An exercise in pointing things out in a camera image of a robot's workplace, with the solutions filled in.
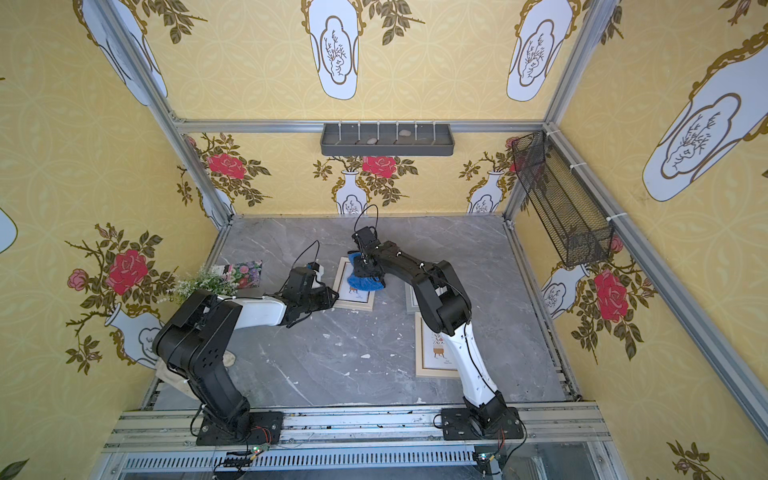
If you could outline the blue microfiber cloth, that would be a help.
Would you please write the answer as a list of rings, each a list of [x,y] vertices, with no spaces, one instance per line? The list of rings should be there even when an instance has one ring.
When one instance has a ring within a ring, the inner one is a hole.
[[[372,266],[360,252],[349,252],[348,260],[353,268],[347,280],[350,287],[364,292],[377,292],[386,288],[383,278],[372,273]]]

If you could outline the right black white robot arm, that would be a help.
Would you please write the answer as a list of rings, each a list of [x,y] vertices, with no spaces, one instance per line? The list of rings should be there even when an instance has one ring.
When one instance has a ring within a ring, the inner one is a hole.
[[[354,274],[385,282],[393,275],[412,288],[422,320],[442,336],[462,382],[469,422],[477,433],[489,436],[504,424],[507,403],[492,380],[477,346],[472,325],[472,304],[453,266],[429,262],[404,252],[392,241],[382,242],[373,227],[357,230],[352,239],[359,256]]]

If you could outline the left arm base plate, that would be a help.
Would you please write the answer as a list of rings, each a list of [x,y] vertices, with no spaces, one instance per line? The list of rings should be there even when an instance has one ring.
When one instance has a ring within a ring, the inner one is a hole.
[[[280,440],[284,413],[280,411],[248,412],[231,422],[206,412],[197,433],[197,446],[276,445]]]

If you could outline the grey-green picture frame middle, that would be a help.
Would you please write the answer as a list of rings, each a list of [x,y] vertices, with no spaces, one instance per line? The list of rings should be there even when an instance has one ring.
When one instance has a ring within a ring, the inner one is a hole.
[[[409,284],[405,284],[405,300],[406,300],[406,312],[408,314],[415,314],[420,311],[418,301],[415,295],[415,290]]]

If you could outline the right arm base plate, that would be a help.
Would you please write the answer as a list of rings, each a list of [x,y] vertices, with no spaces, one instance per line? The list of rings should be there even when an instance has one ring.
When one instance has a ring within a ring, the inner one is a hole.
[[[444,440],[522,440],[525,437],[522,421],[513,407],[490,414],[469,408],[446,408],[439,417]]]

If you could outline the beige picture frame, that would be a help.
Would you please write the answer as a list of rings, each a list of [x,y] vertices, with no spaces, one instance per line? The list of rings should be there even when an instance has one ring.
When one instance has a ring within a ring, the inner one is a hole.
[[[439,333],[430,330],[419,312],[414,314],[415,371],[418,377],[459,378],[459,372]]]
[[[353,266],[347,257],[339,260],[333,289],[338,293],[334,307],[356,311],[372,311],[374,309],[374,292],[359,290],[349,284]]]

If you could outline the floral patterned box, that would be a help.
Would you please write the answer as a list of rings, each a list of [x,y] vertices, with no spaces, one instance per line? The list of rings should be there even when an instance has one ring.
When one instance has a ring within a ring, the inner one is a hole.
[[[223,278],[236,289],[256,288],[260,285],[263,262],[259,260],[235,264],[215,265],[211,272]]]

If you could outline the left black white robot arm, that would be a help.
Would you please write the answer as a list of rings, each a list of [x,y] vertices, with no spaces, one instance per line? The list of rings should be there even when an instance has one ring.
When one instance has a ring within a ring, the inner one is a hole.
[[[172,372],[188,381],[206,418],[225,432],[243,438],[250,430],[250,404],[235,387],[223,355],[238,329],[286,327],[331,309],[339,299],[318,280],[313,262],[291,269],[278,292],[260,297],[226,297],[197,288],[183,301],[153,341],[154,353]]]

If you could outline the potted green plant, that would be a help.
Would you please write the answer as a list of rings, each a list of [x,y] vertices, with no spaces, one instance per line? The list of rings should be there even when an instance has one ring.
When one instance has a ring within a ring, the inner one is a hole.
[[[201,269],[195,275],[179,280],[170,290],[170,301],[181,304],[197,290],[205,290],[218,296],[233,297],[237,294],[237,283],[222,274]]]

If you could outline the grey wall shelf tray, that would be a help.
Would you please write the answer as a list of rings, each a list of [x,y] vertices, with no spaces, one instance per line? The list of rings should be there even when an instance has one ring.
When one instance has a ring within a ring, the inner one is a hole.
[[[325,123],[324,156],[452,156],[455,139],[449,123],[356,121]]]

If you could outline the beige work glove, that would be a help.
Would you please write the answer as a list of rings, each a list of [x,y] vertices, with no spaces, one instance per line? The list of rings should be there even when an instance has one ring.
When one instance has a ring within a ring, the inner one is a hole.
[[[232,352],[227,350],[223,355],[223,365],[226,368],[229,368],[229,367],[232,367],[235,364],[235,362],[236,362],[236,356]],[[197,396],[194,394],[194,392],[190,388],[188,384],[188,380],[177,373],[171,372],[162,359],[159,359],[156,363],[155,376],[162,382],[170,385],[171,387],[175,388],[176,390],[183,393],[187,397],[191,399],[197,398]]]

